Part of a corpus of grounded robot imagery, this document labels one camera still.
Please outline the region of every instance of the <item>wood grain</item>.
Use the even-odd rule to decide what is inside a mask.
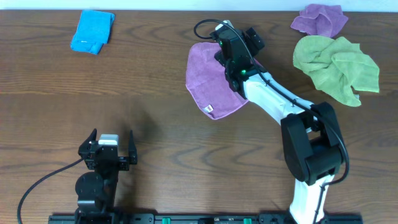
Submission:
[[[365,223],[398,222],[398,14],[346,13],[340,36],[361,44],[380,67],[380,93],[350,108],[316,91],[292,65],[303,34],[297,12],[114,11],[99,55],[70,50],[80,11],[0,11],[0,223],[16,223],[22,194],[36,180],[78,159],[93,128],[126,146],[134,131],[139,164],[122,172],[116,203],[128,211],[258,213],[287,209],[294,179],[283,159],[279,125],[248,104],[208,119],[185,88],[192,32],[202,19],[254,26],[266,48],[257,59],[287,89],[331,103],[351,158],[349,178],[331,187],[329,212],[360,212]],[[200,29],[205,35],[214,26]],[[46,223],[76,209],[84,164],[51,177],[27,197],[25,223]]]

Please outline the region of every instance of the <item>towel tag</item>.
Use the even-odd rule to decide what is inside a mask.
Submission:
[[[206,113],[210,113],[210,112],[212,112],[214,109],[213,109],[213,107],[212,107],[211,105],[208,105],[208,106],[205,107],[203,110],[204,110]]]

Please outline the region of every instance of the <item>green connector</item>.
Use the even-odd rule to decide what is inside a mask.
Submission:
[[[251,218],[244,218],[243,224],[251,224]]]
[[[172,219],[171,218],[163,218],[162,219],[162,224],[171,224]]]

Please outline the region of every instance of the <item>cloth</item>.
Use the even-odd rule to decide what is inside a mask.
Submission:
[[[303,37],[294,49],[293,65],[311,77],[317,90],[348,106],[361,105],[351,87],[379,92],[379,67],[362,53],[359,44],[344,37]]]
[[[219,50],[217,43],[194,44],[187,63],[187,89],[211,119],[224,118],[248,102],[229,88],[225,68],[214,58]]]
[[[98,54],[102,45],[108,43],[113,21],[112,13],[83,10],[70,48],[79,52]]]
[[[300,11],[292,25],[293,29],[308,35],[334,37],[346,24],[348,17],[343,15],[341,6],[309,4]]]

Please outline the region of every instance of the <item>folded blue towel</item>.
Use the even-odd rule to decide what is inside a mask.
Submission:
[[[70,48],[79,52],[98,54],[102,45],[108,43],[113,21],[112,13],[83,10]]]

